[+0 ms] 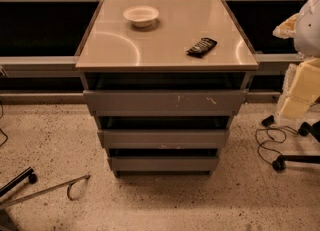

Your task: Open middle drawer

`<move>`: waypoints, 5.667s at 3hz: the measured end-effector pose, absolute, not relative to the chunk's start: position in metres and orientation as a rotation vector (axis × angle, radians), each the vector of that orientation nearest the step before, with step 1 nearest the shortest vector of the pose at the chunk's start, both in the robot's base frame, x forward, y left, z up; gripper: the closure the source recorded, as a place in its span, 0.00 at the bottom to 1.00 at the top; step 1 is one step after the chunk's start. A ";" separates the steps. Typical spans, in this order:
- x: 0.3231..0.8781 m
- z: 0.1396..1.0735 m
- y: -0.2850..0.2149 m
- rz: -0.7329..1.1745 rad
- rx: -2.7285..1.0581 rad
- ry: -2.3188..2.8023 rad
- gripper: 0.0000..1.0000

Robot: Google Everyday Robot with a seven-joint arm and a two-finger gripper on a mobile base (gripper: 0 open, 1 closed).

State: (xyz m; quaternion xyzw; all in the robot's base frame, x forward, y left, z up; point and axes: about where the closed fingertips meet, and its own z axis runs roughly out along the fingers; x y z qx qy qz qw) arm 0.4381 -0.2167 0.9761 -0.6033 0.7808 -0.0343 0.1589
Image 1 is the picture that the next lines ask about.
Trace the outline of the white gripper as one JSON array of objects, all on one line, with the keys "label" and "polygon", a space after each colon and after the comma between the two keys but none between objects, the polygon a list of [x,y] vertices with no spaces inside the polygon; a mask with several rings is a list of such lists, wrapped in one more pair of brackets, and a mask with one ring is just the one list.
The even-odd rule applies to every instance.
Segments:
[{"label": "white gripper", "polygon": [[290,64],[278,101],[278,115],[300,119],[320,97],[320,59],[313,58],[299,65]]}]

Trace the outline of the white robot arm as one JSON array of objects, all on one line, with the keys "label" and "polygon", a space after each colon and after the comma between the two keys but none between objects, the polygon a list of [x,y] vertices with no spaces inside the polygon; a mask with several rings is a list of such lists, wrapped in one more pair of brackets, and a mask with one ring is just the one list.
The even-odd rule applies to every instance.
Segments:
[{"label": "white robot arm", "polygon": [[310,60],[288,70],[288,87],[283,89],[278,114],[299,119],[320,97],[320,0],[308,0],[297,14],[278,25],[275,37],[294,39],[294,47]]}]

